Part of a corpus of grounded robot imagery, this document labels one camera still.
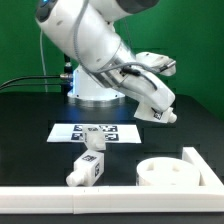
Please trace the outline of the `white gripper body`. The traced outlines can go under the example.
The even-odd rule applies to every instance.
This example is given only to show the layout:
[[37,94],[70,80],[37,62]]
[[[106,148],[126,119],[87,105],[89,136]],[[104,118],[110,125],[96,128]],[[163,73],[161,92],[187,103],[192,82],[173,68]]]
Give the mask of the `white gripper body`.
[[138,66],[119,69],[122,81],[117,90],[158,112],[165,112],[174,102],[174,93],[153,73]]

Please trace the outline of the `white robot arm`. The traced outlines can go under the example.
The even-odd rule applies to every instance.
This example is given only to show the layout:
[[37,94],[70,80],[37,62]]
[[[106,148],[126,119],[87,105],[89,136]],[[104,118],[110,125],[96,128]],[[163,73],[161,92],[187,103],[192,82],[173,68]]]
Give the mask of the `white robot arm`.
[[134,54],[114,29],[114,22],[145,11],[159,0],[39,0],[35,19],[41,31],[78,62],[69,100],[87,107],[107,107],[126,96],[139,105],[135,115],[172,112],[173,92],[157,77],[175,73],[167,56]]

